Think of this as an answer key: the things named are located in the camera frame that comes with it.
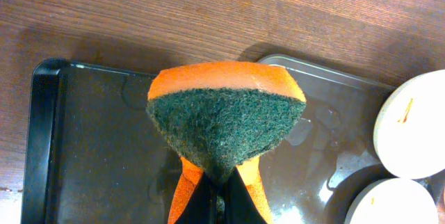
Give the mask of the orange green scrub sponge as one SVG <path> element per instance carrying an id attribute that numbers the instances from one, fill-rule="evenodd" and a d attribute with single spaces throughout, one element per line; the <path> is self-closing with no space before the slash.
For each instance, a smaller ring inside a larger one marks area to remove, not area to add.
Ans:
<path id="1" fill-rule="evenodd" d="M 306 104 L 283 67 L 226 61 L 162 70 L 149 88 L 146 111 L 181 160 L 169 222 L 179 218 L 206 175 L 218 192 L 216 223 L 224 223 L 223 185 L 237 169 L 271 223 L 259 161 L 291 133 Z"/>

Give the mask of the white plate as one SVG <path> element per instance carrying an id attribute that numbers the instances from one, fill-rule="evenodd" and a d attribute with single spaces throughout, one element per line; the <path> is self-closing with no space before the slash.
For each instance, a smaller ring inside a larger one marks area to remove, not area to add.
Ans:
<path id="1" fill-rule="evenodd" d="M 345 224 L 438 224 L 432 196 L 410 179 L 381 179 L 353 200 Z"/>
<path id="2" fill-rule="evenodd" d="M 388 97 L 375 121 L 373 145 L 393 175 L 421 179 L 444 169 L 444 71 L 416 76 Z"/>

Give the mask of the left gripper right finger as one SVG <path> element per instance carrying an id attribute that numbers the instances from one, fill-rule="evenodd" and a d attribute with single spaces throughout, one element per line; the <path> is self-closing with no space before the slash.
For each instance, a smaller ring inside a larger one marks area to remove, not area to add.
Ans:
<path id="1" fill-rule="evenodd" d="M 222 196 L 225 201 L 224 224 L 266 224 L 237 169 L 224 183 Z"/>

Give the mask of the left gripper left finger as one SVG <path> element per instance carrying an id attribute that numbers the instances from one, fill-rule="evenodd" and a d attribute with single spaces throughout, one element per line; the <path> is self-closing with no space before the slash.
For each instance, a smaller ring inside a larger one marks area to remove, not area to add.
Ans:
<path id="1" fill-rule="evenodd" d="M 175 224 L 215 224 L 217 196 L 217 188 L 206 175 L 203 175 Z"/>

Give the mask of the white plate top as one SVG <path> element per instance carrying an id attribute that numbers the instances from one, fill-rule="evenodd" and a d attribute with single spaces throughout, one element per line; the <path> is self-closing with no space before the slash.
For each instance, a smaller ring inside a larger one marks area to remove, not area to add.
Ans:
<path id="1" fill-rule="evenodd" d="M 421 179 L 444 169 L 444 71 L 416 76 L 388 97 L 375 121 L 373 145 L 393 175 Z"/>

